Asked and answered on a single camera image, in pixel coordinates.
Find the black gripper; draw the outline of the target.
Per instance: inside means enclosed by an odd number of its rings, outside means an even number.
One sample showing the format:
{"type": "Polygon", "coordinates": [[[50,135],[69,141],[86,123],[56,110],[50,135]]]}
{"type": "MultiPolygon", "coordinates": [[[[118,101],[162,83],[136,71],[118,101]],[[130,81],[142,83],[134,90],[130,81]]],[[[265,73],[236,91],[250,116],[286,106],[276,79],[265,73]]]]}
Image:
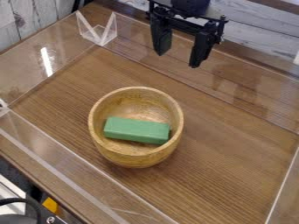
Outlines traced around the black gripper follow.
{"type": "Polygon", "coordinates": [[[226,17],[210,12],[210,0],[148,0],[148,18],[153,50],[158,56],[172,47],[172,30],[194,35],[189,67],[208,58],[210,48],[221,42],[226,17]]]}

